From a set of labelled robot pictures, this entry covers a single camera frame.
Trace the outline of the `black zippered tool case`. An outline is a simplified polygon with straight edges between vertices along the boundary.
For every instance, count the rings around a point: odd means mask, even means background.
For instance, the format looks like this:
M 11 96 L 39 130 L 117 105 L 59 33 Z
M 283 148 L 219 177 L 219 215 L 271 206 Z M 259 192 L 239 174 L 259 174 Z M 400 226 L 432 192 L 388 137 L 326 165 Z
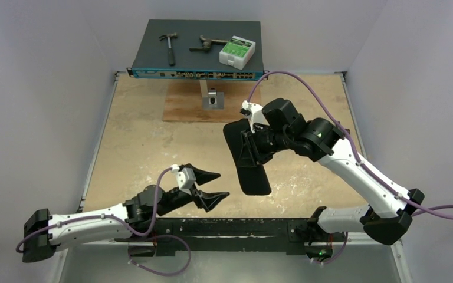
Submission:
M 234 160 L 240 188 L 248 196 L 267 196 L 272 190 L 264 166 L 259 165 L 255 168 L 240 166 L 241 133 L 244 130 L 250 130 L 247 119 L 227 123 L 223 128 L 225 141 Z

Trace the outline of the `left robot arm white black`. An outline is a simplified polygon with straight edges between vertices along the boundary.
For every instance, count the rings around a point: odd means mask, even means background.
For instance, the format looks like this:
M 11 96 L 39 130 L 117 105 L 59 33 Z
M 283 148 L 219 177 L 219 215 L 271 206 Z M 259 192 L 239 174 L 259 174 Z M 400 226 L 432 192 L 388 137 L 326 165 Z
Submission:
M 52 214 L 49 209 L 36 210 L 24 224 L 23 239 L 15 250 L 24 263 L 32 263 L 82 243 L 131 236 L 145 241 L 152 235 L 158 217 L 190 203 L 210 212 L 227 198 L 229 192 L 207 193 L 199 188 L 220 176 L 191 164 L 174 164 L 160 173 L 156 184 L 111 207 L 63 215 Z

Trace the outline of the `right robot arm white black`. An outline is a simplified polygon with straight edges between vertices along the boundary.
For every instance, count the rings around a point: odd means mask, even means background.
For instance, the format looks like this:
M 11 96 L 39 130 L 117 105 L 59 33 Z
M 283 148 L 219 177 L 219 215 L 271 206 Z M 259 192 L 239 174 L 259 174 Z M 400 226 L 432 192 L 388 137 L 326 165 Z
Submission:
M 397 185 L 355 153 L 347 131 L 321 117 L 306 120 L 283 98 L 266 106 L 244 101 L 241 113 L 247 127 L 240 132 L 237 168 L 262 172 L 276 152 L 292 150 L 332 171 L 367 202 L 355 208 L 317 209 L 307 225 L 313 239 L 336 232 L 363 232 L 392 245 L 406 234 L 424 194 Z

